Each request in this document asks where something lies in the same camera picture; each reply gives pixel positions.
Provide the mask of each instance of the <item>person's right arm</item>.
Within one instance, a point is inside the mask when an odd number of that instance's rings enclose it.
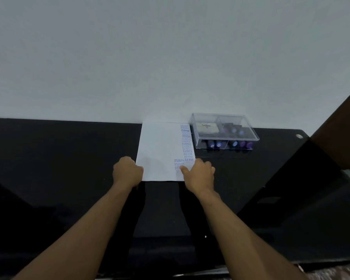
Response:
[[[215,168],[210,162],[198,158],[191,171],[183,166],[181,171],[210,221],[232,279],[307,279],[224,204],[214,191]]]

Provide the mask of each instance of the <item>sheet of paper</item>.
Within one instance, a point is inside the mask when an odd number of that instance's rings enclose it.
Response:
[[[143,181],[184,181],[179,167],[191,169],[194,160],[189,124],[143,123],[136,158]]]

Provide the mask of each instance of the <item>clear plastic box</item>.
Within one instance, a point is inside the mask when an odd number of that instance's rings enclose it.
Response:
[[[259,140],[244,115],[193,113],[191,126],[197,149],[252,150]]]

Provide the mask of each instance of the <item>fist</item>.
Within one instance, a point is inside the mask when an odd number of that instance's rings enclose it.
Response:
[[[114,184],[130,190],[141,182],[143,173],[144,168],[137,166],[131,157],[122,157],[113,166]]]
[[[188,190],[199,198],[202,192],[210,190],[214,192],[214,173],[215,168],[211,166],[209,161],[203,162],[197,158],[191,171],[185,166],[180,166],[180,170],[184,176],[184,182]]]

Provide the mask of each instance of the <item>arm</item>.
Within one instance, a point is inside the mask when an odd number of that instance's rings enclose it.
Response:
[[[196,159],[191,171],[183,166],[181,171],[210,221],[232,279],[307,279],[222,202],[214,191],[215,168],[210,162]]]
[[[144,169],[130,157],[114,165],[112,188],[64,235],[20,271],[14,280],[95,279],[123,205]]]

